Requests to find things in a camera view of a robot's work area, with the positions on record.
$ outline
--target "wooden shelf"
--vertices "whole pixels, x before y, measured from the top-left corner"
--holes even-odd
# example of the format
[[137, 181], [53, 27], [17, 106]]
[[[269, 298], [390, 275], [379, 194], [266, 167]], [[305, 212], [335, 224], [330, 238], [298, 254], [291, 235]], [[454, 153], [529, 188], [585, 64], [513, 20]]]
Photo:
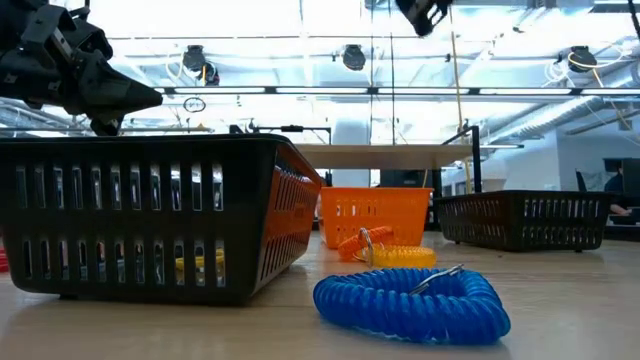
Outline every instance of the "wooden shelf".
[[296, 145], [316, 169], [438, 169], [471, 156], [471, 145]]

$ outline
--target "black robotic arm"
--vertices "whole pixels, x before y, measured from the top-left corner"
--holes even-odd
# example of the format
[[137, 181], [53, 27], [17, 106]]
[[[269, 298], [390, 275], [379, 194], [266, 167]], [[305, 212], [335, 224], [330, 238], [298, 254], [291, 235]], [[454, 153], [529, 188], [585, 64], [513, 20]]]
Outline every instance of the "black robotic arm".
[[161, 105], [162, 95], [111, 68], [113, 50], [88, 14], [0, 0], [0, 97], [86, 114], [97, 135], [115, 136], [126, 114]]

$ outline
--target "red object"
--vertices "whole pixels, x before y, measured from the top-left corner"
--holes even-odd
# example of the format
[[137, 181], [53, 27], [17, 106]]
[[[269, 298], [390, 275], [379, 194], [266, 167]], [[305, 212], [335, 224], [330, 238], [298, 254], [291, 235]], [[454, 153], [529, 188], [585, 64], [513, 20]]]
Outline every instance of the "red object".
[[0, 249], [0, 273], [9, 271], [9, 260], [4, 249]]

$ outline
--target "table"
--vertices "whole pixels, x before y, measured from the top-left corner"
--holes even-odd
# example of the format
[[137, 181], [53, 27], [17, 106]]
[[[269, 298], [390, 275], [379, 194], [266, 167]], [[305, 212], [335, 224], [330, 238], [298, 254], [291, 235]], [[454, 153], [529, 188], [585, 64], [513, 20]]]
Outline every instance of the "table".
[[439, 266], [465, 263], [500, 294], [513, 328], [490, 347], [423, 346], [375, 338], [323, 321], [311, 292], [341, 263], [314, 233], [307, 253], [250, 306], [63, 301], [17, 290], [0, 277], [2, 359], [637, 359], [640, 244], [605, 241], [576, 254], [512, 254], [455, 245], [427, 233]]
[[296, 145], [316, 169], [438, 169], [471, 155], [471, 145]]

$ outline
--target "blue coiled cord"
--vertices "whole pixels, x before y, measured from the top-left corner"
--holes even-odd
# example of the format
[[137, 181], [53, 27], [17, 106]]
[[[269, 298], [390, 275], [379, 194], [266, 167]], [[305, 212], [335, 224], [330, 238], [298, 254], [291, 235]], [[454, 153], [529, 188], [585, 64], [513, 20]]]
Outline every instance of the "blue coiled cord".
[[384, 269], [329, 276], [313, 290], [327, 320], [414, 342], [482, 345], [511, 329], [487, 280], [474, 271], [442, 276], [419, 295], [408, 293], [442, 269]]

